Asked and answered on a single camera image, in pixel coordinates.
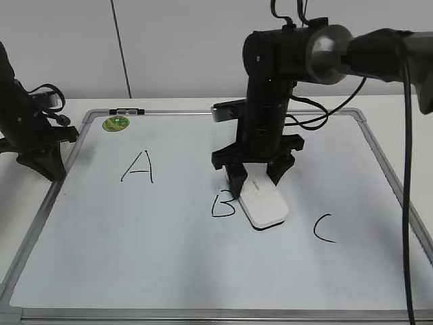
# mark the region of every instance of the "wire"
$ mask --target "wire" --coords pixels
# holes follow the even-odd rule
[[[304,9],[304,1],[303,0],[297,0],[297,8],[298,8],[298,17],[300,21],[302,22],[302,26],[306,24],[307,26],[310,24],[310,22],[305,18],[305,9],[306,9],[306,3],[305,3],[305,9]]]
[[[288,26],[292,26],[293,25],[293,20],[291,19],[291,17],[289,16],[279,16],[277,14],[277,11],[275,10],[275,2],[276,0],[271,0],[271,13],[272,16],[274,16],[275,18],[279,18],[279,19],[284,19],[287,23]]]
[[[300,127],[302,127],[304,130],[307,130],[307,131],[316,131],[316,130],[320,129],[322,126],[324,126],[326,124],[326,122],[328,120],[328,111],[326,110],[326,108],[322,104],[319,104],[318,102],[315,102],[314,100],[310,100],[310,99],[304,98],[304,97],[292,96],[291,99],[294,100],[295,102],[300,102],[300,103],[305,103],[305,104],[309,104],[309,105],[315,106],[315,107],[319,108],[320,110],[322,110],[325,113],[325,115],[326,115],[325,120],[322,123],[320,123],[319,125],[316,125],[314,127],[304,126],[292,114],[287,114],[286,115],[287,117],[290,117],[292,120],[294,120],[296,123],[298,123],[298,125]]]
[[[409,323],[415,325],[415,313],[413,311],[412,285],[411,285],[411,264],[409,258],[409,210],[411,197],[411,166],[412,166],[412,99],[411,99],[411,77],[405,45],[401,40],[398,54],[401,59],[403,74],[403,87],[405,92],[405,174],[403,181],[403,216],[402,216],[402,237],[403,237],[403,273],[405,277],[405,294],[407,314]]]
[[[294,126],[303,127],[303,126],[305,126],[307,124],[311,124],[311,123],[314,123],[314,122],[317,122],[317,121],[325,119],[324,122],[322,122],[321,124],[317,125],[316,127],[309,127],[309,128],[311,128],[311,130],[309,130],[309,131],[315,131],[317,129],[320,129],[322,126],[324,126],[326,124],[327,119],[329,118],[329,116],[331,116],[332,114],[337,113],[339,110],[341,110],[343,107],[345,107],[345,105],[347,105],[356,95],[358,95],[358,93],[360,92],[360,90],[364,87],[364,84],[365,84],[366,81],[367,81],[367,78],[363,78],[363,80],[361,81],[361,83],[359,83],[359,86],[355,89],[355,91],[353,92],[353,94],[350,95],[347,98],[347,100],[345,100],[344,102],[342,102],[337,108],[334,108],[333,110],[330,110],[330,111],[326,110],[326,113],[324,115],[316,117],[316,118],[312,118],[311,120],[307,120],[307,121],[298,121],[293,115],[287,114],[286,116],[290,117],[291,119],[293,119],[295,121],[295,123],[286,123],[285,126],[286,127],[294,127]],[[297,99],[298,102],[300,102],[300,100],[298,100],[299,98],[302,98],[303,100],[306,100],[306,98],[303,98],[303,97],[296,97],[296,99]],[[303,102],[306,103],[306,104],[314,105],[316,107],[319,107],[319,105],[322,106],[321,104],[319,104],[317,102],[314,102],[313,100],[309,100],[309,102],[305,102],[305,101],[303,101]]]
[[[304,6],[304,17],[305,17],[305,14],[306,14],[306,7],[307,7],[308,4],[309,4],[309,0],[305,0],[305,6]]]
[[[111,3],[111,10],[112,10],[112,13],[113,13],[114,25],[116,27],[117,43],[119,45],[120,56],[122,57],[122,65],[123,65],[124,78],[125,78],[125,80],[127,82],[127,89],[128,89],[129,98],[132,98],[133,96],[131,95],[131,88],[129,87],[129,78],[128,78],[128,72],[127,72],[127,65],[124,62],[122,41],[120,40],[119,26],[117,24],[116,10],[114,9],[114,2],[113,2],[113,0],[110,0],[110,3]]]

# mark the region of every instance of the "whiteboard frame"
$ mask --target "whiteboard frame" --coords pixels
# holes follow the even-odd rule
[[[319,110],[291,110],[296,116],[317,115]],[[185,115],[211,115],[210,110],[142,110],[137,108],[119,108],[113,110],[91,110],[84,119],[80,137],[66,160],[65,168],[69,172],[75,158],[86,138],[92,122],[99,116],[112,115],[143,115],[146,116],[185,116]],[[382,149],[374,137],[363,113],[356,108],[345,108],[336,115],[353,117],[360,127],[367,143],[373,151],[375,158],[388,180],[398,202],[403,202],[403,187],[394,170],[390,166]],[[130,322],[143,322],[153,324],[156,322],[170,322],[171,324],[184,324],[186,322],[199,322],[201,324],[218,322],[218,324],[248,324],[252,322],[271,322],[273,324],[286,324],[292,322],[344,322],[369,324],[393,323],[406,324],[406,310],[270,310],[270,309],[40,309],[12,307],[9,302],[15,285],[20,278],[27,259],[43,230],[45,222],[53,208],[57,195],[63,182],[53,182],[36,217],[29,227],[24,240],[6,274],[0,283],[0,324],[96,324],[115,321],[117,324]],[[410,223],[417,236],[430,264],[433,264],[433,241],[422,223],[415,208],[410,206]],[[433,324],[433,309],[416,311],[418,322]]]

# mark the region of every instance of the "white wall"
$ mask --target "white wall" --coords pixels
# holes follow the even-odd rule
[[[68,98],[125,98],[108,0],[0,0],[0,41],[25,88]]]
[[[277,8],[296,17],[295,0],[277,0]],[[281,26],[269,0],[116,0],[116,10],[135,98],[244,96],[244,39]],[[433,30],[432,12],[432,0],[309,0],[307,16],[329,16],[359,35]],[[109,0],[0,0],[0,40],[28,88],[48,81],[70,98],[127,96]],[[347,94],[358,82],[296,92]],[[369,81],[363,93],[401,88]]]

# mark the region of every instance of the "white table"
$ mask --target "white table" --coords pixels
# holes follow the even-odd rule
[[[314,97],[328,109],[335,108],[346,97]],[[80,127],[88,110],[97,108],[145,108],[152,110],[199,110],[216,102],[232,98],[197,99],[141,99],[141,100],[68,100],[64,113],[72,124]],[[357,96],[349,107],[360,108],[367,118],[374,135],[400,179],[403,178],[404,157],[404,104],[399,95]],[[310,108],[291,103],[290,108]],[[433,233],[432,205],[429,194],[433,184],[433,115],[419,113],[417,100],[413,98],[413,189],[412,202],[427,229]],[[67,155],[71,145],[63,145]],[[14,258],[16,251],[31,224],[50,183],[35,172],[15,163],[14,154],[0,155],[0,282]]]

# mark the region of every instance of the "green sticker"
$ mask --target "green sticker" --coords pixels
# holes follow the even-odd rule
[[[102,128],[108,132],[119,132],[125,130],[129,125],[129,119],[124,116],[113,116],[102,123]]]

